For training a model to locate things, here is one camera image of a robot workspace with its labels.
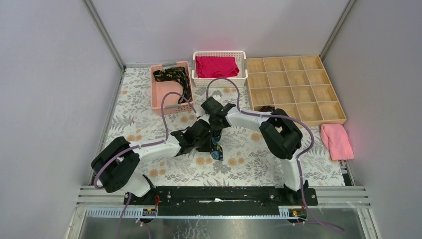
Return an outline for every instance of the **robotic arm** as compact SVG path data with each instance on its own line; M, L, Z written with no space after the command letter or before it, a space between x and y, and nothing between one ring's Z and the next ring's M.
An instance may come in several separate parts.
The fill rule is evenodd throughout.
M210 152L212 132L222 130L231 126L239 126L261 132L271 153L282 161L285 189L290 192L291 201L301 198L300 189L308 187L300 183L299 169L296 160L297 149L301 147L303 137L301 131L290 120L280 118L266 118L265 115L287 114L277 109L271 113L262 113L243 110L244 112L259 114L260 116L249 116L241 113L234 104L227 104L223 107L214 97L209 97L201 107L206 115L198 117L197 121L184 130L171 132L169 137L162 143L148 141L129 143L124 137L118 137L106 147L91 163L94 172L99 170L117 153L128 150L133 146L139 147L122 155L123 161L115 160L100 175L99 180L108 193L117 190L124 190L142 197L151 188L151 183L146 176L133 175L140 159L151 160L161 157L175 157L187 154L196 148L200 152Z

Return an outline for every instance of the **basket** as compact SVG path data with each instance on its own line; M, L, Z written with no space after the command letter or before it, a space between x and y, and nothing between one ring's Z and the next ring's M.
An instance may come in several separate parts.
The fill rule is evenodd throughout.
M192 84L191 75L189 74L190 69L189 69L189 64L187 61L178 61L176 63L153 65L151 66L151 107L155 111L155 113L159 116L161 115L161 102L163 100L163 97L168 92L171 92L171 91L175 91L180 94L183 94L183 89L179 83L174 82L174 81L156 82L153 73L156 70L162 70L162 69L166 69L169 67L176 67L176 66L182 66L186 69L186 74L188 74L189 76L189 84L191 85L191 94L192 94L191 104L194 103L193 84ZM166 98L166 102L164 103L165 115L192 110L188 103L174 104L174 102L177 102L179 98L180 97L177 95L169 95Z
M195 57L197 56L232 56L236 60L236 65L239 68L239 74L234 77L229 77L237 87L242 88L245 85L246 78L248 78L248 70L246 65L246 53L244 51L197 51L194 53L192 61L192 79L195 82L195 87L207 87L208 83L214 78L199 78L196 70ZM210 87L234 87L230 82L225 80L214 81Z

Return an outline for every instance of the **wooden tray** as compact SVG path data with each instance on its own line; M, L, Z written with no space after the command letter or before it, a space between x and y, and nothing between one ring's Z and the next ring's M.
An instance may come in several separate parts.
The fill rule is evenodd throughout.
M307 126L346 122L346 115L319 56L247 59L249 103L283 109Z

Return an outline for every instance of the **white wall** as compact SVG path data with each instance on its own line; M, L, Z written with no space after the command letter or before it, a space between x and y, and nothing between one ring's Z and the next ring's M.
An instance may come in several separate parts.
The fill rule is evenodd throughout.
M422 1L361 0L325 66L383 239L420 238Z
M126 64L192 59L195 51L247 57L320 54L347 0L94 0Z
M0 1L0 238L63 238L118 80L81 0Z

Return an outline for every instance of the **white basket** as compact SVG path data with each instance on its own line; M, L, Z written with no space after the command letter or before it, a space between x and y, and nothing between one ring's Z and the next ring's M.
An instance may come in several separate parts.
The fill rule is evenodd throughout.
M239 74L234 77L229 77L237 87L242 88L245 85L246 78L248 78L248 70L246 65L246 53L244 51L197 51L194 53L192 61L192 79L195 82L195 87L207 87L208 83L214 78L199 78L195 64L195 57L197 56L232 56L236 60L236 65L239 68ZM230 82L225 80L214 81L210 87L234 87Z

